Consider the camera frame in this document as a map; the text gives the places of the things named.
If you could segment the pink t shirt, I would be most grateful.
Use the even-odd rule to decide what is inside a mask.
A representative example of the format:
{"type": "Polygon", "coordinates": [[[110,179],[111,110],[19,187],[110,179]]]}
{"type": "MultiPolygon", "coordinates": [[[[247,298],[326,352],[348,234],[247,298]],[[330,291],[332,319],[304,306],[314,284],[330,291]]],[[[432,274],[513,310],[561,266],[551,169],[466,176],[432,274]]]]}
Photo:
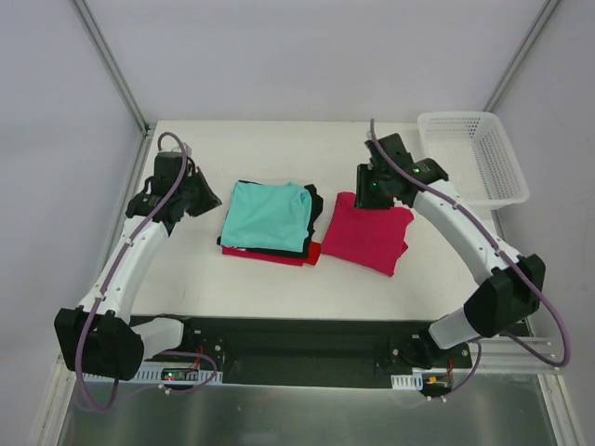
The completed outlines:
{"type": "Polygon", "coordinates": [[[321,253],[391,277],[408,249],[405,236],[414,215],[403,207],[359,209],[355,198],[353,192],[337,194],[321,253]]]}

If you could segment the white plastic laundry basket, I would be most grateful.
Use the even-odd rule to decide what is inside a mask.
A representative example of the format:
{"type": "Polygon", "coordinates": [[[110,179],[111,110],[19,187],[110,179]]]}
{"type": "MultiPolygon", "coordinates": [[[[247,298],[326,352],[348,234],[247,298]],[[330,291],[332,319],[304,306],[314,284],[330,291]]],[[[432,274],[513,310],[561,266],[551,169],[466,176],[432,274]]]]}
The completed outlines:
{"type": "Polygon", "coordinates": [[[495,211],[530,197],[499,118],[485,111],[425,112],[417,117],[423,156],[448,174],[466,204],[495,211]]]}

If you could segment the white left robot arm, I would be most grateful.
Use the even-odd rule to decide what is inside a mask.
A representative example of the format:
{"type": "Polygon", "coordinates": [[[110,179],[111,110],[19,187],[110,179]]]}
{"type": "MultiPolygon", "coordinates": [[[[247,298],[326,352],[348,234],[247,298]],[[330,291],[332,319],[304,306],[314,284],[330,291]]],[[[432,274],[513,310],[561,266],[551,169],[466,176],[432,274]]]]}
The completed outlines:
{"type": "Polygon", "coordinates": [[[54,327],[69,370],[120,381],[163,351],[187,361],[198,351],[189,318],[169,314],[133,325],[132,308],[154,257],[185,216],[221,204],[190,156],[162,152],[153,174],[126,207],[119,242],[76,308],[59,310],[54,327]]]}

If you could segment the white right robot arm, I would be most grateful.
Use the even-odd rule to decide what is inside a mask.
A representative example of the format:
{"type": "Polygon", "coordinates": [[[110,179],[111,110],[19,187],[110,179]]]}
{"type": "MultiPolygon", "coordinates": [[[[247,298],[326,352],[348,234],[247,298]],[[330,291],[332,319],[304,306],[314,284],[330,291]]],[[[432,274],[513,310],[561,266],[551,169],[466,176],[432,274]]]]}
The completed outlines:
{"type": "Polygon", "coordinates": [[[502,334],[535,313],[545,264],[496,239],[463,203],[448,174],[433,159],[414,161],[397,133],[365,142],[370,159],[357,167],[355,205],[388,210],[402,203],[432,224],[456,251],[477,284],[464,305],[399,347],[401,359],[421,369],[440,366],[453,348],[502,334]]]}

